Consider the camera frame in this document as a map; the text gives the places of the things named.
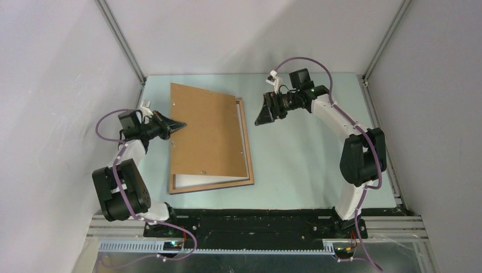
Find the sunflower photo print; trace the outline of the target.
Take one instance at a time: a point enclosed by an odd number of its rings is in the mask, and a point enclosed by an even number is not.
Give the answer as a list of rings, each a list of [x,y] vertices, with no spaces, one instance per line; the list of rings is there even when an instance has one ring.
[[[242,133],[243,151],[241,154],[244,156],[247,177],[208,176],[205,173],[202,173],[199,176],[174,174],[169,182],[170,194],[200,192],[254,185],[250,144],[246,126],[246,115],[244,112],[243,100],[241,98],[236,100],[236,107],[238,109],[239,128]]]

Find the wooden picture frame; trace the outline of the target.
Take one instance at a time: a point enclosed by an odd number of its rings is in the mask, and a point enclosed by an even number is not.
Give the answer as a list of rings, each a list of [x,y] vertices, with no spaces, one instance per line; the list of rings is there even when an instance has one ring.
[[[174,136],[171,145],[171,195],[254,184],[243,100],[227,105],[236,120],[204,128],[197,120]]]

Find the brown cardboard backing board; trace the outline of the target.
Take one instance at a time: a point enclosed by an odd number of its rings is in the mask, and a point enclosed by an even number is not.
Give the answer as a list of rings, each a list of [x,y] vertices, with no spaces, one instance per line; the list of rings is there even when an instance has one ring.
[[[247,176],[235,96],[171,83],[171,103],[172,174]]]

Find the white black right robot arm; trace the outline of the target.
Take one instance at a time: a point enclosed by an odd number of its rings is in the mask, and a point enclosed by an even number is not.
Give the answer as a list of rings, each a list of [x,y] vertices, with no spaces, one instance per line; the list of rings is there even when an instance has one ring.
[[[359,215],[364,190],[373,188],[387,166],[385,136],[380,128],[370,129],[352,119],[333,100],[329,88],[316,86],[307,69],[289,75],[292,88],[281,92],[282,79],[272,70],[266,82],[273,91],[263,95],[263,104],[255,125],[260,126],[286,118],[289,111],[305,109],[321,119],[343,142],[339,167],[347,184],[334,209],[338,218],[330,223],[331,232],[339,238],[354,229],[352,219]]]

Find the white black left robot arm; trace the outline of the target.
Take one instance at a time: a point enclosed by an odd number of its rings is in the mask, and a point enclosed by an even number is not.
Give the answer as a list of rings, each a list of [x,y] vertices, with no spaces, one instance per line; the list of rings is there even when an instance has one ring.
[[[151,140],[168,140],[173,133],[186,127],[186,123],[147,108],[119,109],[114,113],[122,127],[119,138],[100,138],[116,143],[118,153],[112,163],[92,173],[101,212],[110,222],[140,220],[157,225],[161,233],[172,237],[178,233],[180,222],[174,218],[169,204],[151,199],[139,164]]]

